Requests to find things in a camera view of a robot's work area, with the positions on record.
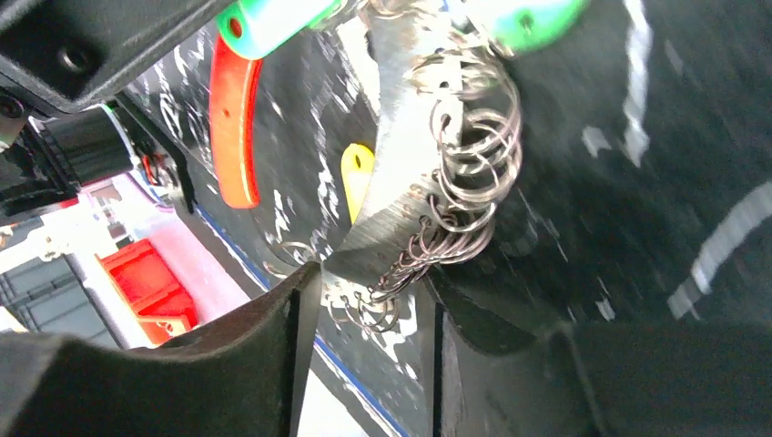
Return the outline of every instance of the screw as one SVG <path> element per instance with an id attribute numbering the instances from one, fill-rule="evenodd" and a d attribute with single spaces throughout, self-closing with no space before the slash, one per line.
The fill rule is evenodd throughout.
<path id="1" fill-rule="evenodd" d="M 24 107 L 11 96 L 0 96 L 0 116 L 19 118 L 24 114 Z"/>
<path id="2" fill-rule="evenodd" d="M 59 63 L 69 70 L 70 73 L 79 75 L 88 70 L 88 56 L 82 50 L 75 47 L 65 46 L 60 48 L 56 57 L 58 57 Z"/>

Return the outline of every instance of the pink object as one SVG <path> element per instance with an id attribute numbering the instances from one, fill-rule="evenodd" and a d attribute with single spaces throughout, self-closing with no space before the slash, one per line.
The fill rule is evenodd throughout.
<path id="1" fill-rule="evenodd" d="M 149 240 L 196 302 L 201 323 L 212 321 L 249 301 L 236 281 L 178 218 L 155 230 Z"/>

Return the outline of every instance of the black plastic housing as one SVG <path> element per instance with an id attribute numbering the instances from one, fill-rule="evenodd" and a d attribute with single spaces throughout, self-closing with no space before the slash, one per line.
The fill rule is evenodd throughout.
<path id="1" fill-rule="evenodd" d="M 0 226 L 62 208 L 81 187 L 131 169 L 130 140 L 108 109 L 30 126 L 0 153 Z"/>
<path id="2" fill-rule="evenodd" d="M 0 87 L 49 116 L 113 96 L 230 0 L 0 3 Z"/>

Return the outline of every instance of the screw hole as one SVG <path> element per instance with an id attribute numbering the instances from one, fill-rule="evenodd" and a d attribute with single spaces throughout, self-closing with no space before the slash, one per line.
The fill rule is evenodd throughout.
<path id="1" fill-rule="evenodd" d="M 0 116 L 19 118 L 23 113 L 24 108 L 18 100 L 8 96 L 0 96 Z"/>
<path id="2" fill-rule="evenodd" d="M 74 47 L 62 47 L 58 53 L 59 63 L 72 73 L 83 73 L 88 69 L 88 58 Z"/>
<path id="3" fill-rule="evenodd" d="M 236 38 L 241 38 L 241 35 L 244 32 L 241 28 L 241 23 L 235 16 L 231 17 L 228 21 L 228 28 L 230 29 L 230 33 Z"/>

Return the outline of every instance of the blue edge trim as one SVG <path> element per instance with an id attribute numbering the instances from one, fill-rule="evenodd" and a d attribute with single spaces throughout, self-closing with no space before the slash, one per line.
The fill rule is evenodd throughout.
<path id="1" fill-rule="evenodd" d="M 265 286 L 266 289 L 269 288 L 269 282 L 265 279 L 265 277 L 260 274 L 259 270 L 255 267 L 254 264 L 252 264 L 252 261 L 247 257 L 247 254 L 244 253 L 244 250 L 242 250 L 223 230 L 218 226 L 217 222 L 210 216 L 207 211 L 205 211 L 203 208 L 196 206 L 197 213 L 201 216 L 204 221 L 206 221 L 212 229 L 218 234 L 218 236 L 225 241 L 228 246 L 230 246 L 231 249 L 233 249 L 233 252 L 236 253 L 236 255 L 239 257 L 241 262 L 244 263 L 244 265 L 247 267 L 249 272 L 254 275 L 257 280 L 262 282 L 262 284 Z M 314 344 L 319 347 L 319 349 L 327 356 L 327 358 L 332 361 L 333 364 L 340 370 L 341 373 L 343 373 L 346 378 L 351 381 L 351 384 L 364 396 L 364 398 L 367 400 L 367 402 L 370 404 L 370 406 L 378 412 L 378 414 L 381 415 L 383 419 L 385 419 L 393 428 L 396 430 L 400 435 L 408 437 L 408 433 L 401 427 L 397 421 L 394 420 L 394 418 L 391 416 L 389 412 L 386 411 L 385 408 L 381 405 L 380 402 L 378 402 L 377 399 L 368 391 L 364 385 L 362 385 L 359 380 L 354 376 L 353 373 L 346 367 L 345 364 L 343 364 L 343 361 L 338 358 L 337 355 L 335 355 L 335 352 L 330 349 L 329 346 L 324 342 L 324 340 L 319 336 L 319 334 L 316 335 L 316 339 L 314 340 Z"/>

